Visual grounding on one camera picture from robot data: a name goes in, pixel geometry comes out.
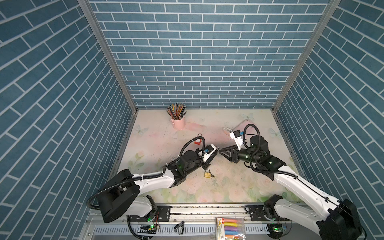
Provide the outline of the large brass padlock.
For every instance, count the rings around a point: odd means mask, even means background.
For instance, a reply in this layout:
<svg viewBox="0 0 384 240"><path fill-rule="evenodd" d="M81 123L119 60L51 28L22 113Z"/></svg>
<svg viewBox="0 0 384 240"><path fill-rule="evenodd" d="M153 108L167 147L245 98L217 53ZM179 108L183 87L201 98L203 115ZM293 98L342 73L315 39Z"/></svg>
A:
<svg viewBox="0 0 384 240"><path fill-rule="evenodd" d="M205 178L214 178L215 176L211 173L210 169L206 169L204 172Z"/></svg>

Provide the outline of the red padlock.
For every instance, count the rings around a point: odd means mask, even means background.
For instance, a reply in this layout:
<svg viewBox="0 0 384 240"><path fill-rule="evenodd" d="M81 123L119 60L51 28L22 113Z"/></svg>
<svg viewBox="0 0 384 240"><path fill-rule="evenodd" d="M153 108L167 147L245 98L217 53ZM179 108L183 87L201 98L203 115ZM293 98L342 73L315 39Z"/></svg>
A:
<svg viewBox="0 0 384 240"><path fill-rule="evenodd" d="M195 140L195 144L196 144L196 145L200 145L201 142L202 142L201 139L197 139L197 140Z"/></svg>

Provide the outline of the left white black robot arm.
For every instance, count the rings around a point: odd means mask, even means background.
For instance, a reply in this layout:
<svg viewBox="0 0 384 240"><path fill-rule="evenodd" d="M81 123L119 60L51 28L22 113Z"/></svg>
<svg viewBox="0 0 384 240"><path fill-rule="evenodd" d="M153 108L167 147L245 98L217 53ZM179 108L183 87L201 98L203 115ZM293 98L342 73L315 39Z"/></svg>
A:
<svg viewBox="0 0 384 240"><path fill-rule="evenodd" d="M90 196L86 205L89 209L100 211L105 223L123 215L150 221L159 210L148 193L179 186L199 168L208 169L218 152L215 145L206 145L204 137L195 137L182 147L175 160L159 172L139 175L132 174L128 169L120 171Z"/></svg>

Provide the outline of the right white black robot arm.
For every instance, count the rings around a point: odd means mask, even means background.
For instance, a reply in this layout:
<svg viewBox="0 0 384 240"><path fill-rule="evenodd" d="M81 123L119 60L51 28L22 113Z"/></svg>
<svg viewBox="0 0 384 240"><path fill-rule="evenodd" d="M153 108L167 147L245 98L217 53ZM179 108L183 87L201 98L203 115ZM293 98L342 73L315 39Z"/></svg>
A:
<svg viewBox="0 0 384 240"><path fill-rule="evenodd" d="M308 207L293 204L280 195L264 202L268 219L289 219L318 234L323 240L356 240L368 234L360 222L357 207L350 200L343 201L320 190L300 177L284 161L270 154L268 142L254 124L243 131L225 128L234 146L219 153L232 163L243 161L247 168L285 187Z"/></svg>

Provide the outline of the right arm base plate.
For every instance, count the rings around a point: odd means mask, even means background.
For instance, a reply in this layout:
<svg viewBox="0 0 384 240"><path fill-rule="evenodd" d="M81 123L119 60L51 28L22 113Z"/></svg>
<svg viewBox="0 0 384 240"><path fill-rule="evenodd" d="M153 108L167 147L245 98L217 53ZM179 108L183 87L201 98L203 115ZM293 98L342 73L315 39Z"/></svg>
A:
<svg viewBox="0 0 384 240"><path fill-rule="evenodd" d="M279 222L279 221L291 221L290 219L280 218L272 214L267 214L265 211L265 206L261 204L257 205L246 205L245 211L250 215L251 221L269 221L269 222Z"/></svg>

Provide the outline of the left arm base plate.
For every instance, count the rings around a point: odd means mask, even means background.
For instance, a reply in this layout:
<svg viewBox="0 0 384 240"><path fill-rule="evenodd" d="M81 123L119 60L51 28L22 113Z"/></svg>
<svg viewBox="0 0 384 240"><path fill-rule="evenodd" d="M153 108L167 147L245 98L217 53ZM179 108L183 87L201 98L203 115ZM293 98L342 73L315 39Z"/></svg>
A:
<svg viewBox="0 0 384 240"><path fill-rule="evenodd" d="M158 223L158 222L169 222L171 215L171 206L158 206L157 211L151 211L144 217L137 215L129 215L130 222L137 223Z"/></svg>

